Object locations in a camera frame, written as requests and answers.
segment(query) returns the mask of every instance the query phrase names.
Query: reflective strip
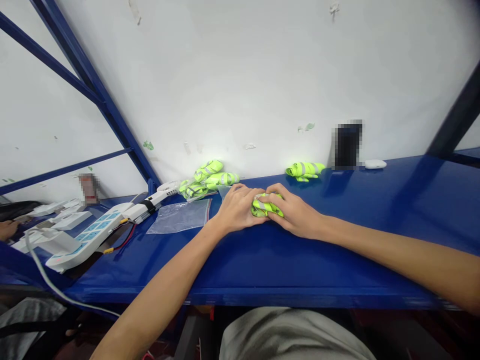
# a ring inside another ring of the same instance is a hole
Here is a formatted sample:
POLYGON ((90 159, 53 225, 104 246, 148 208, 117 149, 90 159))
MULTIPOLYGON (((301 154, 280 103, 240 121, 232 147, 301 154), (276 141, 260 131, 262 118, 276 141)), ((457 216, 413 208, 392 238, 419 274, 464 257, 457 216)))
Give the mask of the reflective strip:
POLYGON ((315 174, 318 174, 318 172, 319 172, 319 167, 318 167, 317 165, 315 165, 314 162, 311 162, 310 164, 313 166, 313 169, 315 170, 315 174))
POLYGON ((267 208, 265 207, 265 204, 263 202, 261 202, 260 200, 258 200, 258 207, 262 210, 267 210, 267 208))

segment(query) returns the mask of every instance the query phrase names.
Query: rolled safety vest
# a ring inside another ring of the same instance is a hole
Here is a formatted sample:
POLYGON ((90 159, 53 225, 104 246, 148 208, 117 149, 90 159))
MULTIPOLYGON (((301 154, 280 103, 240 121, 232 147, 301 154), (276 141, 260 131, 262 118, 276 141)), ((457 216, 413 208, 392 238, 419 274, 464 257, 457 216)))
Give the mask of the rolled safety vest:
MULTIPOLYGON (((251 207, 250 207, 251 214, 257 218, 265 218, 268 216, 269 212, 272 212, 283 218, 284 213, 276 205, 272 203, 261 202, 258 200, 259 197, 263 197, 267 195, 269 194, 264 192, 255 196, 255 199, 251 203, 251 207)), ((280 194, 275 194, 275 195, 283 199, 283 197, 280 194)))
POLYGON ((200 166, 197 171, 195 171, 193 177, 195 178, 195 181, 200 183, 209 176, 218 173, 220 170, 222 170, 223 167, 224 165, 220 161, 211 160, 200 166))
POLYGON ((308 182, 309 179, 317 179, 317 174, 320 174, 323 169, 325 165, 320 162, 296 162, 287 167, 285 172, 299 182, 308 182))
POLYGON ((191 182, 189 180, 184 180, 180 183, 178 187, 178 192, 182 194, 185 199, 191 199, 196 197, 203 197, 209 191, 205 186, 199 182, 191 182))
POLYGON ((240 176, 231 172, 217 172, 207 177, 202 184, 210 190, 218 190, 217 185, 231 186, 240 181, 240 176))

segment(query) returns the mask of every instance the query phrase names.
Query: peeling paint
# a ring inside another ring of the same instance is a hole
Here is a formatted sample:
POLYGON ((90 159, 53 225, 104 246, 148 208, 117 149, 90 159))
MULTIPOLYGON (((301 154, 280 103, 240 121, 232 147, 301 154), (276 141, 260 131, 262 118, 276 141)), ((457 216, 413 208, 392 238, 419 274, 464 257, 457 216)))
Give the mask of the peeling paint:
POLYGON ((152 145, 151 141, 145 140, 143 142, 143 147, 147 148, 148 150, 152 151, 154 149, 154 146, 152 145))
POLYGON ((330 15, 331 15, 331 22, 335 22, 335 14, 340 11, 340 3, 338 1, 334 1, 330 5, 330 15))
POLYGON ((185 152, 187 155, 190 155, 192 152, 190 151, 190 146, 188 142, 183 143, 183 147, 185 148, 185 152))
POLYGON ((140 16, 139 7, 137 6, 137 0, 128 0, 128 6, 130 7, 131 14, 136 21, 136 25, 140 26, 142 17, 140 16))

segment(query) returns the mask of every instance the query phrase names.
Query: blue metal frame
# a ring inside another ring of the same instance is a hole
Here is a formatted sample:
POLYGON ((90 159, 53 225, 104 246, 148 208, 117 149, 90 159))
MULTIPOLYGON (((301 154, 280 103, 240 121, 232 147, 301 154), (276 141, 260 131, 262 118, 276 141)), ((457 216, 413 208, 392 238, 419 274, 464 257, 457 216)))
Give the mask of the blue metal frame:
POLYGON ((119 155, 127 154, 131 151, 132 151, 131 148, 126 148, 126 149, 123 149, 123 150, 111 152, 107 155, 102 155, 102 156, 95 157, 95 158, 90 159, 90 160, 86 160, 86 161, 78 162, 78 163, 73 164, 73 165, 65 166, 65 167, 62 167, 62 168, 57 169, 57 170, 49 171, 49 172, 43 173, 41 175, 33 176, 33 177, 30 177, 30 178, 25 179, 25 180, 13 182, 11 184, 0 187, 0 195, 11 193, 12 191, 23 189, 23 188, 26 188, 30 185, 38 184, 38 183, 41 183, 42 181, 45 181, 45 180, 48 180, 48 179, 51 179, 51 178, 56 178, 57 176, 70 173, 72 171, 84 168, 88 165, 96 164, 96 163, 102 162, 104 160, 108 160, 108 159, 117 157, 119 155))
MULTIPOLYGON (((115 151, 77 164, 46 172, 15 183, 0 187, 0 195, 19 190, 33 184, 55 178, 86 166, 99 163, 123 154, 128 154, 143 179, 148 183, 149 190, 161 185, 160 179, 137 143, 119 109, 100 80, 89 58, 83 51, 69 24, 54 0, 30 0, 31 4, 43 20, 65 57, 70 62, 77 76, 71 73, 57 59, 29 37, 22 29, 15 25, 8 17, 0 12, 0 29, 5 31, 20 45, 32 53, 42 63, 47 65, 62 79, 67 81, 87 99, 92 101, 101 112, 116 137, 123 146, 122 150, 115 151)), ((33 259, 3 243, 0 243, 0 275, 14 276, 22 282, 45 288, 33 259)), ((48 277, 59 288, 65 288, 72 280, 45 268, 48 277)))
POLYGON ((0 195, 37 184, 39 182, 122 154, 128 154, 130 156, 130 159, 133 161, 141 176, 147 183, 149 180, 151 180, 155 186, 158 187, 161 185, 160 179, 143 153, 141 146, 138 144, 134 135, 130 131, 127 123, 120 114, 120 111, 112 100, 104 84, 100 80, 100 77, 90 63, 87 55, 85 55, 85 52, 70 29, 70 26, 68 25, 55 1, 31 0, 30 2, 43 20, 45 26, 56 40, 58 46, 65 54, 78 77, 72 74, 58 60, 50 55, 44 48, 36 43, 31 37, 29 37, 1 12, 0 29, 5 31, 20 45, 37 57, 41 62, 62 77, 62 79, 67 81, 87 99, 97 105, 99 111, 110 125, 124 149, 2 186, 0 187, 0 195))

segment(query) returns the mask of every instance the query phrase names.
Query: white wall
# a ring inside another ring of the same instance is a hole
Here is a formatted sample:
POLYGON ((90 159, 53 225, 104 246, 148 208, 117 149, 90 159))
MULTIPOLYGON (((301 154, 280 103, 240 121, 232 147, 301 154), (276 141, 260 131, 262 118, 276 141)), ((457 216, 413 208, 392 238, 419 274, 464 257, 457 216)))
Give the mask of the white wall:
POLYGON ((58 2, 164 181, 327 162, 350 119, 364 158, 424 154, 480 59, 467 0, 130 1, 139 25, 127 0, 58 2))
POLYGON ((480 147, 480 115, 470 126, 465 136, 462 137, 455 150, 471 149, 480 147))
MULTIPOLYGON (((1 0, 0 11, 73 71, 28 1, 1 0)), ((0 186, 123 147, 97 107, 0 30, 0 186)), ((91 166, 106 196, 147 189, 128 155, 91 166)), ((54 201, 80 194, 78 173, 11 192, 11 201, 54 201)))

